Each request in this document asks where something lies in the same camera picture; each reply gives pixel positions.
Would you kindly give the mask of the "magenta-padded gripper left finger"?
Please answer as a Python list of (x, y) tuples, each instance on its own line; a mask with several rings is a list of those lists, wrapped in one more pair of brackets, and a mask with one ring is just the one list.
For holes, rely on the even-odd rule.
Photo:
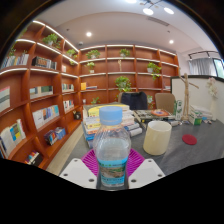
[(81, 159), (73, 158), (60, 174), (60, 177), (78, 186), (95, 189), (99, 166), (94, 153), (91, 149)]

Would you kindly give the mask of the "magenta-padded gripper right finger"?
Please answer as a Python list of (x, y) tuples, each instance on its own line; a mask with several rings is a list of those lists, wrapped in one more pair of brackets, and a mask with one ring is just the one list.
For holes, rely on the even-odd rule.
[(153, 159), (145, 159), (136, 150), (130, 150), (127, 161), (127, 179), (129, 189), (146, 186), (149, 183), (163, 178), (164, 176), (165, 174)]

